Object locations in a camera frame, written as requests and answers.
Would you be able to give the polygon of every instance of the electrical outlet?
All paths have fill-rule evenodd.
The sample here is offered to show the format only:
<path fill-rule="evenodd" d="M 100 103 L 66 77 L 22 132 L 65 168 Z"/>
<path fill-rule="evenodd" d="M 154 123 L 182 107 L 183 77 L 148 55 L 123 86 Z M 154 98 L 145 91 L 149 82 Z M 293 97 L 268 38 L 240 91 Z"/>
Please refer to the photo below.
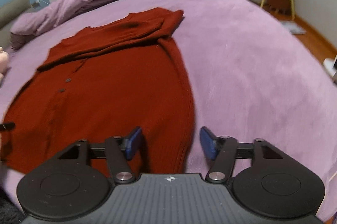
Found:
<path fill-rule="evenodd" d="M 36 7 L 40 6 L 40 0 L 34 1 L 31 6 L 35 9 Z"/>

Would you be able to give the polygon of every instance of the baseboard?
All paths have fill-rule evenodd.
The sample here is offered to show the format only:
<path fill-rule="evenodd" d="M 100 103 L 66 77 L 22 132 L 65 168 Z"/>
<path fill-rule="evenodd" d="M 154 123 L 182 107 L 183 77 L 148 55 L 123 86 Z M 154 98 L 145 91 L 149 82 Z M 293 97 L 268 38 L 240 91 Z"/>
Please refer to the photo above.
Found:
<path fill-rule="evenodd" d="M 333 46 L 319 31 L 317 31 L 314 27 L 312 27 L 309 23 L 307 23 L 303 18 L 300 16 L 296 15 L 295 16 L 295 22 L 299 25 L 302 26 L 303 28 L 310 29 L 320 40 L 324 45 L 329 48 L 332 52 L 337 55 L 337 48 Z"/>

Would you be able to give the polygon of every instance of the red sweater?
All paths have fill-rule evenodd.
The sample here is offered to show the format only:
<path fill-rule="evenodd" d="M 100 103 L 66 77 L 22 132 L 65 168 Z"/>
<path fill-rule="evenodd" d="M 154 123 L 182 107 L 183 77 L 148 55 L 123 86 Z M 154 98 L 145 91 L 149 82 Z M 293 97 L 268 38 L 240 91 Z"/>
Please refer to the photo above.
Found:
<path fill-rule="evenodd" d="M 171 34 L 183 12 L 155 8 L 105 26 L 84 28 L 49 56 L 10 106 L 2 158 L 28 173 L 81 138 L 91 143 L 141 126 L 146 143 L 132 170 L 182 172 L 194 108 L 180 52 Z M 106 163 L 92 166 L 107 174 Z"/>

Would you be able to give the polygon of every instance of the purple bedsheet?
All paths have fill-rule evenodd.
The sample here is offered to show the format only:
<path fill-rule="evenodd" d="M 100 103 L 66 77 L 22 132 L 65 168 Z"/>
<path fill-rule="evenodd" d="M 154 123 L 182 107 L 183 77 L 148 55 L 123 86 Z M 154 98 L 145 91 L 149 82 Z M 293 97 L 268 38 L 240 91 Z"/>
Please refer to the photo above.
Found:
<path fill-rule="evenodd" d="M 196 111 L 186 171 L 208 170 L 199 143 L 202 126 L 241 142 L 264 138 L 322 178 L 326 196 L 318 216 L 331 217 L 337 209 L 337 88 L 294 36 L 247 0 L 119 0 L 79 15 L 16 53 L 0 89 L 0 112 L 63 38 L 158 6 L 184 11 L 173 37 Z M 236 172 L 245 166 L 240 161 Z M 13 189 L 10 179 L 4 184 Z"/>

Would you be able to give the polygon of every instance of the headboard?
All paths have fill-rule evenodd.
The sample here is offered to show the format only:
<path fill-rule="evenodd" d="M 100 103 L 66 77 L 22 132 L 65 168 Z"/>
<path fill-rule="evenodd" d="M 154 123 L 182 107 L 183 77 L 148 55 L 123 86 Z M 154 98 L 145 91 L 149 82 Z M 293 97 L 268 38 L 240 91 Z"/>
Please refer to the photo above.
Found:
<path fill-rule="evenodd" d="M 0 7 L 0 47 L 4 49 L 9 47 L 10 29 L 15 19 L 24 12 L 35 12 L 29 0 L 12 0 Z"/>

